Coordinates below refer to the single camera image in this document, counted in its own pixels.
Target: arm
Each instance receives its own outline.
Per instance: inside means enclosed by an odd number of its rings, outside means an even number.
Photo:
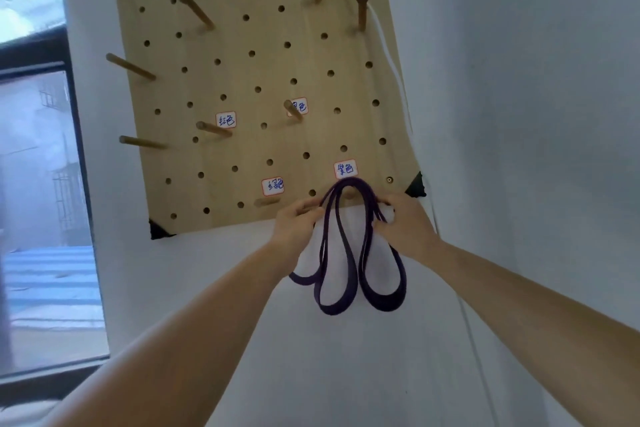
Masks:
[[[267,245],[108,361],[53,410],[45,425],[203,426],[271,292],[296,267],[323,215],[322,208],[308,210],[318,203],[312,198],[282,209]]]
[[[416,199],[381,201],[395,208],[395,220],[374,223],[376,232],[444,279],[578,421],[640,422],[638,331],[444,243]]]

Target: black corner protector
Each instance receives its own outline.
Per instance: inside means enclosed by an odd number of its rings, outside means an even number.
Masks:
[[[421,172],[418,172],[418,175],[404,192],[411,197],[425,197],[427,195],[427,193],[424,192],[424,184],[422,183]]]
[[[158,225],[154,220],[151,220],[151,218],[149,218],[149,228],[151,229],[152,240],[159,240],[160,238],[175,237],[175,235],[171,235],[167,233],[167,231],[163,227]]]

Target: person's left arm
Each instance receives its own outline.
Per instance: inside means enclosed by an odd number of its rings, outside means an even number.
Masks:
[[[319,198],[312,198],[283,208],[267,245],[108,361],[44,425],[203,426],[271,292],[308,245],[314,223],[323,215],[318,204]]]

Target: forearm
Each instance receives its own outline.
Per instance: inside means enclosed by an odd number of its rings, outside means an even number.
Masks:
[[[581,423],[638,422],[639,332],[450,245],[429,265]]]
[[[271,245],[247,257],[102,367],[47,425],[204,425],[278,283],[277,260]]]

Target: person's right arm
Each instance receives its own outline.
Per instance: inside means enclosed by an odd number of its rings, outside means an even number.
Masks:
[[[395,219],[375,231],[447,282],[576,420],[640,425],[640,332],[445,243],[416,199],[380,199]]]

